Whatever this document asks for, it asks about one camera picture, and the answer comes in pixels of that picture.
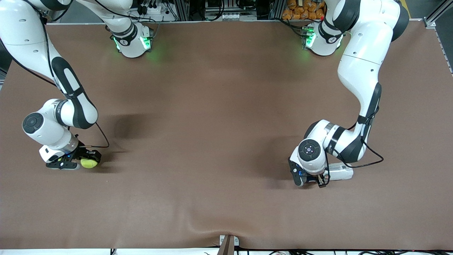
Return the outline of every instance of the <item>brown tabletop surface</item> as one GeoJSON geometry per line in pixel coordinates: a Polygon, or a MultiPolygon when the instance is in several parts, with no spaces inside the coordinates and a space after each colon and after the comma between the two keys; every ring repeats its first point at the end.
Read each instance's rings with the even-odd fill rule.
{"type": "MultiPolygon", "coordinates": [[[[0,248],[202,247],[230,233],[255,249],[453,249],[453,78],[422,22],[379,75],[369,144],[385,161],[323,189],[296,187],[287,157],[311,123],[355,122],[337,77],[346,43],[319,57],[276,22],[165,24],[152,53],[127,59],[103,25],[48,31],[111,147],[94,169],[47,169],[21,123],[62,95],[13,64],[0,92],[0,248]]],[[[71,131],[105,143],[95,127],[71,131]]]]}

